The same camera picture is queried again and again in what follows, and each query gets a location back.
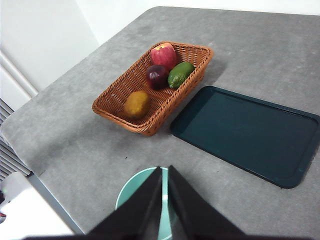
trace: dark green tray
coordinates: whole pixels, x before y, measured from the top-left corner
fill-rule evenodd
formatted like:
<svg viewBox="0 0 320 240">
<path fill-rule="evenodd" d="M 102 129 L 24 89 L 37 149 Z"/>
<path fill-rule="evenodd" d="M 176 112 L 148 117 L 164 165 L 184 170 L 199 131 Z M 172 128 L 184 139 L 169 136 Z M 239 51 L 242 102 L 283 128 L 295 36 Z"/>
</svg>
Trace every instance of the dark green tray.
<svg viewBox="0 0 320 240">
<path fill-rule="evenodd" d="M 320 140 L 318 115 L 213 86 L 171 124 L 176 137 L 281 188 L 304 177 Z"/>
</svg>

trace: teal bowl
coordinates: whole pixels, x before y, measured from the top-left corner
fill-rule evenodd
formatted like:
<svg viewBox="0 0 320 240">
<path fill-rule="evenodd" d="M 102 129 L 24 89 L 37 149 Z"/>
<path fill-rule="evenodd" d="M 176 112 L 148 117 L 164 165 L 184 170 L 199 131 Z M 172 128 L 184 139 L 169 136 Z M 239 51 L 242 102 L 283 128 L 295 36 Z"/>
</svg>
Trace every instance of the teal bowl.
<svg viewBox="0 0 320 240">
<path fill-rule="evenodd" d="M 121 189 L 115 203 L 115 209 L 120 207 L 127 201 L 132 194 L 142 185 L 142 183 L 150 176 L 156 167 L 144 169 L 132 176 Z M 171 225 L 168 211 L 168 169 L 162 169 L 162 211 L 160 217 L 158 240 L 171 240 Z"/>
</svg>

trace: brown wicker basket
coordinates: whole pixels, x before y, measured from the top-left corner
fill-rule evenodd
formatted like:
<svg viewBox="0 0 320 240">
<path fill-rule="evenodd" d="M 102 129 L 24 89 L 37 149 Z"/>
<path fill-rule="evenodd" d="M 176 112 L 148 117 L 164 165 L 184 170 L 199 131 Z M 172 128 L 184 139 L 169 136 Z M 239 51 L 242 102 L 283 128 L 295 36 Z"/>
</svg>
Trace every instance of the brown wicker basket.
<svg viewBox="0 0 320 240">
<path fill-rule="evenodd" d="M 153 90 L 146 81 L 147 68 L 152 65 L 150 51 L 163 43 L 170 43 L 174 47 L 178 63 L 190 62 L 195 66 L 194 71 L 177 90 L 169 87 L 162 90 Z M 206 46 L 171 41 L 158 42 L 100 94 L 93 102 L 92 110 L 131 132 L 152 136 L 169 114 L 202 80 L 205 69 L 213 55 L 213 50 Z M 151 100 L 148 114 L 139 120 L 130 119 L 123 112 L 127 97 L 136 91 L 147 92 Z"/>
</svg>

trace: gray table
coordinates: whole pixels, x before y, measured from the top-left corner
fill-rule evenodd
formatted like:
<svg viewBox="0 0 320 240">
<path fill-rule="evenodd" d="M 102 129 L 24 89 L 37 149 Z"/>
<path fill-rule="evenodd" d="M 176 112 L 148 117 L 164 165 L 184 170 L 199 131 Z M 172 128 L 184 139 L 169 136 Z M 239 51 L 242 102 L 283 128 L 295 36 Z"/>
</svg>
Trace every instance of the gray table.
<svg viewBox="0 0 320 240">
<path fill-rule="evenodd" d="M 85 233 L 114 210 L 130 176 L 174 164 L 246 233 L 319 237 L 319 151 L 303 182 L 281 189 L 169 131 L 207 85 L 319 115 L 319 29 L 319 16 L 152 8 L 10 116 L 2 133 Z M 163 40 L 209 46 L 215 56 L 159 132 L 145 137 L 94 114 L 94 99 Z"/>
</svg>

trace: red apple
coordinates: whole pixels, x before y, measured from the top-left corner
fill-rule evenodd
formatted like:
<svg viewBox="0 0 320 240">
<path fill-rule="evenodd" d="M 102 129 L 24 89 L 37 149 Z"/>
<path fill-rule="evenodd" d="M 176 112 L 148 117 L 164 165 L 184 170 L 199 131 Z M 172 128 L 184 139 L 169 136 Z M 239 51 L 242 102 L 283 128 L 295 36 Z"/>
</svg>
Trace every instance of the red apple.
<svg viewBox="0 0 320 240">
<path fill-rule="evenodd" d="M 154 90 L 164 89 L 168 84 L 169 71 L 165 66 L 152 65 L 146 70 L 146 81 Z"/>
<path fill-rule="evenodd" d="M 156 46 L 150 54 L 154 65 L 165 66 L 169 71 L 177 65 L 176 51 L 168 42 Z"/>
</svg>

